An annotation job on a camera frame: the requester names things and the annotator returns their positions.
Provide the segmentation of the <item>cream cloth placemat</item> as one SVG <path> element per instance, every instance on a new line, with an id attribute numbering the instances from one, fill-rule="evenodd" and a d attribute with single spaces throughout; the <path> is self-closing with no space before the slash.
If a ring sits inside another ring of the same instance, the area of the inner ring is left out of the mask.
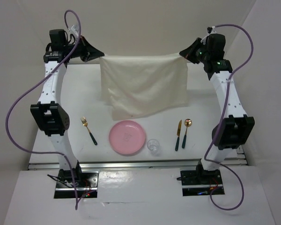
<path id="1" fill-rule="evenodd" d="M 113 120 L 146 117 L 188 103 L 186 60 L 164 56 L 103 56 L 101 98 Z"/>

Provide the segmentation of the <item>pink plate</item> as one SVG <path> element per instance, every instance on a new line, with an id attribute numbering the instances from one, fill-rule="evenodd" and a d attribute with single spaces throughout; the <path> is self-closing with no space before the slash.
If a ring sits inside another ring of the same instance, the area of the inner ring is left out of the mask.
<path id="1" fill-rule="evenodd" d="M 146 132 L 139 123 L 123 120 L 110 129 L 108 140 L 116 153 L 124 156 L 134 155 L 142 149 Z"/>

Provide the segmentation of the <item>gold spoon green handle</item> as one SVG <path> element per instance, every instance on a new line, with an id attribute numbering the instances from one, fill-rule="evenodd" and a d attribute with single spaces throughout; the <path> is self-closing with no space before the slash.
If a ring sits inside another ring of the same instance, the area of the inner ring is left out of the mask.
<path id="1" fill-rule="evenodd" d="M 187 131 L 188 131 L 188 128 L 192 125 L 192 120 L 191 119 L 186 119 L 185 120 L 185 135 L 183 137 L 183 141 L 182 141 L 182 149 L 185 148 L 185 145 L 186 145 L 186 139 L 187 139 Z"/>

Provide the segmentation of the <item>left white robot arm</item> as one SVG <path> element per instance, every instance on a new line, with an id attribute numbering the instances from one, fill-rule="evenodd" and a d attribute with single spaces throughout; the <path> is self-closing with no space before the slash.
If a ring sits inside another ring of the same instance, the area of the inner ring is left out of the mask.
<path id="1" fill-rule="evenodd" d="M 75 42 L 71 44 L 63 29 L 51 30 L 49 36 L 51 42 L 44 55 L 46 81 L 38 102 L 30 106 L 30 111 L 39 129 L 49 137 L 58 154 L 57 180 L 78 187 L 83 182 L 83 175 L 68 138 L 70 118 L 60 104 L 61 88 L 70 59 L 80 58 L 88 62 L 103 57 L 104 53 L 83 36 L 75 37 Z"/>

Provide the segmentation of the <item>gold fork green handle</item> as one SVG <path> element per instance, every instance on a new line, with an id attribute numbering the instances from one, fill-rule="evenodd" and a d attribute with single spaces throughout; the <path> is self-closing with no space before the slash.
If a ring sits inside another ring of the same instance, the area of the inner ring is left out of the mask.
<path id="1" fill-rule="evenodd" d="M 89 135 L 90 135 L 90 137 L 91 137 L 91 139 L 93 141 L 93 144 L 94 145 L 98 145 L 95 137 L 93 136 L 93 134 L 91 133 L 91 131 L 90 131 L 89 127 L 88 127 L 88 122 L 87 122 L 86 118 L 85 117 L 81 117 L 81 122 L 82 122 L 83 126 L 87 129 L 87 131 L 88 131 L 88 133 L 89 133 Z"/>

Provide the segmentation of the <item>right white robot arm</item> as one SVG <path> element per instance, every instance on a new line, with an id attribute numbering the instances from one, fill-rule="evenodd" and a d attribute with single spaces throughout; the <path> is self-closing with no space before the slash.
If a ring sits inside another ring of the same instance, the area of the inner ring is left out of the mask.
<path id="1" fill-rule="evenodd" d="M 220 164 L 232 150 L 243 145 L 255 124 L 244 110 L 232 78 L 232 66 L 224 59 L 225 36 L 209 34 L 198 38 L 179 54 L 193 64 L 202 63 L 219 102 L 221 117 L 212 131 L 212 142 L 196 166 L 195 179 L 209 184 L 219 174 Z"/>

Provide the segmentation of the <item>gold knife green handle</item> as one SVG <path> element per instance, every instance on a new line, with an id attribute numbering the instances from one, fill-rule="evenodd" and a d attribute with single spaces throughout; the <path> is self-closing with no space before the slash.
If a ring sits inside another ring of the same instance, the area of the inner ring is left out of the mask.
<path id="1" fill-rule="evenodd" d="M 182 127 L 182 120 L 179 121 L 178 127 L 177 127 L 177 140 L 176 140 L 176 144 L 175 144 L 175 151 L 178 151 L 178 148 L 179 148 L 181 127 Z"/>

